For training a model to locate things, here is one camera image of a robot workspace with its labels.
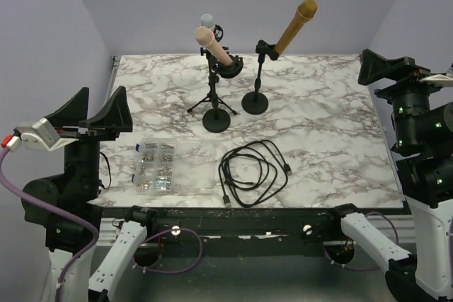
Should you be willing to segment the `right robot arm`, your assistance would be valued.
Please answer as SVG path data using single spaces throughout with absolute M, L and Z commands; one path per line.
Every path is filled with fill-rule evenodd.
M 397 301 L 452 300 L 452 104 L 431 108 L 432 93 L 452 85 L 451 74 L 434 74 L 411 57 L 387 59 L 362 52 L 360 85 L 391 79 L 376 90 L 392 107 L 401 156 L 396 168 L 411 210 L 416 252 L 410 253 L 374 227 L 353 204 L 330 211 L 327 234 L 355 241 L 384 273 Z

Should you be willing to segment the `white grey microphone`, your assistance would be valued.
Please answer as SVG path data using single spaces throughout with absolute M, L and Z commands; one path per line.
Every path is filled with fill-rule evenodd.
M 202 27 L 208 28 L 211 31 L 214 31 L 216 23 L 211 14 L 205 13 L 200 18 L 200 25 Z

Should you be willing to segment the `black round-base clip stand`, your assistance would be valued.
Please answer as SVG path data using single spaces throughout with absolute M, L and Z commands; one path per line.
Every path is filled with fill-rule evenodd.
M 266 57 L 275 61 L 279 53 L 274 50 L 275 45 L 270 45 L 264 40 L 259 40 L 256 45 L 258 54 L 258 72 L 254 82 L 254 91 L 251 91 L 242 98 L 241 105 L 245 112 L 250 115 L 261 115 L 268 109 L 268 98 L 260 92 L 261 74 Z

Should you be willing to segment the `black tripod shockmount stand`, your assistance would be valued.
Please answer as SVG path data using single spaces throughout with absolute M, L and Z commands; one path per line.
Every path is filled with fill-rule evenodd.
M 217 92 L 216 92 L 216 84 L 219 82 L 219 77 L 214 72 L 214 67 L 217 64 L 217 59 L 212 55 L 212 53 L 207 48 L 209 43 L 213 43 L 213 42 L 217 43 L 214 33 L 209 28 L 206 28 L 205 26 L 199 26 L 195 30 L 195 39 L 201 46 L 200 54 L 205 55 L 207 63 L 208 63 L 208 72 L 209 72 L 208 85 L 210 87 L 210 91 L 201 101 L 196 103 L 191 108 L 188 108 L 187 113 L 191 113 L 201 103 L 211 103 L 213 108 L 214 107 L 217 108 L 219 106 L 219 104 L 222 104 L 227 109 L 229 109 L 233 115 L 238 115 L 238 112 L 235 111 L 233 108 L 231 108 L 229 105 L 227 105 L 221 98 L 219 98 L 219 96 L 217 95 Z

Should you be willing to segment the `gold microphone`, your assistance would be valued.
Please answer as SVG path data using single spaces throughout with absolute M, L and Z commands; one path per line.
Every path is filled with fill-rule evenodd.
M 318 4 L 315 0 L 303 0 L 303 2 L 298 5 L 294 18 L 274 46 L 274 50 L 279 55 L 286 50 L 302 27 L 315 16 L 317 10 Z

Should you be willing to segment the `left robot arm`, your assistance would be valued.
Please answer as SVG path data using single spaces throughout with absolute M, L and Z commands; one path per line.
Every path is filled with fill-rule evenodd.
M 125 87 L 118 87 L 93 117 L 87 116 L 88 97 L 89 89 L 83 87 L 55 112 L 15 129 L 29 150 L 64 150 L 61 174 L 23 188 L 47 207 L 22 201 L 24 219 L 45 227 L 54 284 L 50 297 L 57 301 L 112 301 L 136 249 L 157 232 L 153 211 L 131 207 L 107 256 L 90 271 L 103 213 L 91 203 L 101 188 L 100 144 L 131 132 L 133 122 Z

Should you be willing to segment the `black round-base shockmount stand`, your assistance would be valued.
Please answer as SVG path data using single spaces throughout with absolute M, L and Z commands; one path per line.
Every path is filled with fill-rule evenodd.
M 243 68 L 243 58 L 239 56 L 231 56 L 233 64 L 224 66 L 217 60 L 214 67 L 214 72 L 218 77 L 232 79 L 238 76 Z M 221 133 L 227 130 L 231 123 L 231 118 L 226 110 L 219 108 L 219 106 L 209 109 L 202 118 L 203 127 L 211 133 Z

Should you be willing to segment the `pink microphone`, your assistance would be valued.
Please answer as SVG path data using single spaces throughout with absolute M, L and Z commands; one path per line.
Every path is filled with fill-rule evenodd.
M 230 66 L 233 64 L 232 58 L 216 41 L 214 33 L 210 29 L 204 26 L 198 27 L 195 30 L 195 39 L 201 47 L 208 50 L 224 66 Z

